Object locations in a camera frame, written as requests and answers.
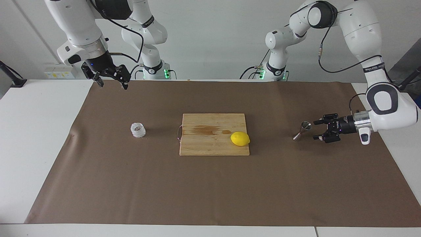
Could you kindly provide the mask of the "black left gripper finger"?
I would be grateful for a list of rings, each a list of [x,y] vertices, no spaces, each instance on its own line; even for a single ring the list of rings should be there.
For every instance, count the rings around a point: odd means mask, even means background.
[[[326,114],[319,120],[314,121],[314,125],[321,125],[321,124],[339,124],[339,116],[338,114]]]
[[[340,135],[337,132],[334,132],[334,131],[326,131],[323,134],[315,135],[312,138],[315,141],[316,140],[323,141],[326,144],[338,142],[338,141],[341,140]]]

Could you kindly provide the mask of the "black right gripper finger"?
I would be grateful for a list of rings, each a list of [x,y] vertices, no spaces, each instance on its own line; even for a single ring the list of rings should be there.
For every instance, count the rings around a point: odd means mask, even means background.
[[[92,80],[92,81],[96,82],[99,85],[99,87],[101,87],[101,88],[104,87],[104,81],[100,77],[100,73],[99,72],[93,72],[92,69],[89,68],[87,63],[83,63],[81,65],[81,70],[82,70],[84,76],[88,80]]]
[[[128,71],[125,65],[116,66],[112,73],[112,78],[121,83],[124,90],[128,89],[128,83],[131,79],[131,73]]]

